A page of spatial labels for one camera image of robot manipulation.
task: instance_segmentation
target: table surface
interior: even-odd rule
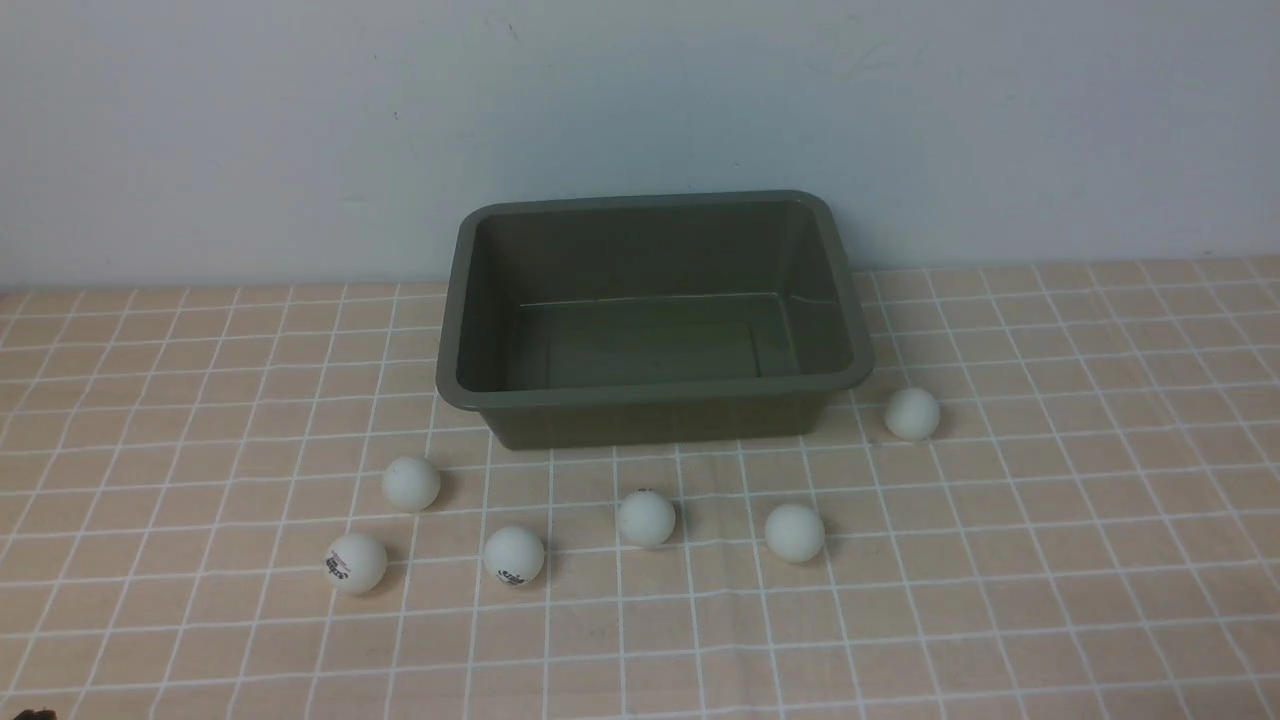
[[[878,365],[814,433],[554,452],[436,400],[440,283],[0,297],[0,717],[1276,717],[1280,258],[855,279]],[[782,502],[814,561],[763,547]],[[516,589],[508,524],[550,550]]]

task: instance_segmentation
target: olive green plastic tub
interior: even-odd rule
[[[493,205],[458,233],[436,387],[512,450],[804,433],[872,370],[827,204]]]

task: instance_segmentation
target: ping pong ball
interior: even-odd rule
[[[780,505],[764,521],[764,544],[787,562],[804,562],[822,550],[822,519],[804,505]]]
[[[481,555],[484,569],[512,587],[536,578],[545,559],[541,538],[518,525],[502,528],[489,536]]]
[[[374,589],[387,574],[387,548],[369,533],[347,533],[325,552],[325,579],[340,593]]]
[[[676,529],[676,509],[662,495],[640,489],[618,506],[618,532],[634,546],[662,544]]]
[[[929,391],[909,387],[893,393],[884,410],[884,425],[891,433],[908,441],[922,441],[938,429],[942,411]]]
[[[383,495],[401,512],[419,512],[440,495],[440,473],[426,457],[398,457],[383,473]]]

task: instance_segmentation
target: white wall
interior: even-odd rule
[[[489,202],[765,187],[855,264],[1277,251],[1280,3],[0,3],[0,286],[442,278]]]

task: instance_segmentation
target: white grid line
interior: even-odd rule
[[[742,483],[742,495],[745,497],[745,496],[749,495],[749,489],[748,489],[749,488],[749,483],[746,482],[746,457],[742,455],[742,441],[741,439],[735,441],[735,445],[737,446],[737,474],[739,474],[739,482]],[[617,448],[614,448],[614,455],[616,454],[617,454]],[[751,507],[750,500],[746,501],[746,527],[748,527],[748,530],[750,533],[750,539],[751,539],[751,560],[755,562],[755,587],[759,588],[760,591],[763,591],[764,589],[764,571],[763,571],[762,565],[760,565],[760,538],[758,538],[756,534],[755,534],[755,509]],[[768,596],[764,592],[759,592],[758,594],[759,594],[759,598],[760,598],[760,618],[762,618],[762,621],[764,623],[764,641],[769,644],[769,667],[773,670],[773,693],[774,693],[774,697],[778,701],[778,706],[781,707],[782,702],[783,702],[783,700],[782,700],[782,675],[778,671],[778,653],[777,653],[777,650],[776,650],[776,644],[773,642],[773,623],[769,621],[769,600],[768,600]],[[782,720],[786,720],[786,716],[787,716],[786,710],[782,710],[780,712],[780,715],[782,716]]]

